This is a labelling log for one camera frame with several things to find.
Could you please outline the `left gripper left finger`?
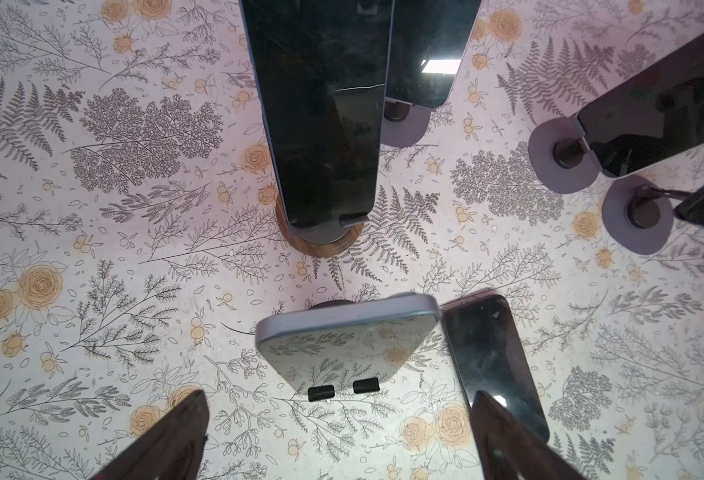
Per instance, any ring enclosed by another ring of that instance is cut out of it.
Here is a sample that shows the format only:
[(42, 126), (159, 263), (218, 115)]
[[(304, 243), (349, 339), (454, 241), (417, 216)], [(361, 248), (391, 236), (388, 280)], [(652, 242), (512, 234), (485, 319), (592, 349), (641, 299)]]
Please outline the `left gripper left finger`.
[(93, 479), (195, 479), (209, 418), (205, 393), (193, 391)]

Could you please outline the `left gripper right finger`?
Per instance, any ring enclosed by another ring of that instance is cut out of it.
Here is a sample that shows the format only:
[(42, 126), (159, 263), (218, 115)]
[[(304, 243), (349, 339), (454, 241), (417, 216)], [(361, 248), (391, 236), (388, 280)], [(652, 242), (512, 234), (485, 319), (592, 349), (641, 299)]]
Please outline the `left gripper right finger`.
[(584, 479), (487, 392), (476, 393), (469, 418), (486, 480)]

